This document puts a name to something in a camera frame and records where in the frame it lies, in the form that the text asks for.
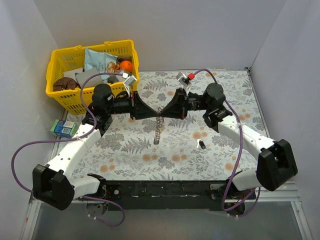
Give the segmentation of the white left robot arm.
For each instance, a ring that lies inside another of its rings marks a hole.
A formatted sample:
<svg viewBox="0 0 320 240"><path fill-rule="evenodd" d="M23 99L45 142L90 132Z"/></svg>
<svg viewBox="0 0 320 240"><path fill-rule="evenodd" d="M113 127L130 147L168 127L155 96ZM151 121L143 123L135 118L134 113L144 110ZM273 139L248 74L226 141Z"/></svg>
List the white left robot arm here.
<svg viewBox="0 0 320 240"><path fill-rule="evenodd" d="M92 102L75 136L46 165L32 171L33 196L58 210L65 210L74 199L83 196L104 199L107 181L94 173L71 179L78 163L99 141L112 124L114 114L129 114L131 119L154 118L157 112L142 101L137 91L127 97L114 98L111 87L99 84L93 90Z"/></svg>

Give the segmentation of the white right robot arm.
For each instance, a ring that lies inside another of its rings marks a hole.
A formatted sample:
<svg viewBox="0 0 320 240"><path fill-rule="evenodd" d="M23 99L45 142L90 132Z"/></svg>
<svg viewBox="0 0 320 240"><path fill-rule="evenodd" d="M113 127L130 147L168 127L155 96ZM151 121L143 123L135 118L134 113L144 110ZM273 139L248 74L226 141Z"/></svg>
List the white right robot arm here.
<svg viewBox="0 0 320 240"><path fill-rule="evenodd" d="M241 144L257 160L256 168L239 171L228 179L226 192L232 199L239 198L245 190L259 187L273 192L297 175L290 143L284 139L275 141L240 124L231 108L225 108L225 100L223 87L218 83L210 83L202 95L179 88L159 115L182 120L189 111L204 110L202 117L209 128Z"/></svg>

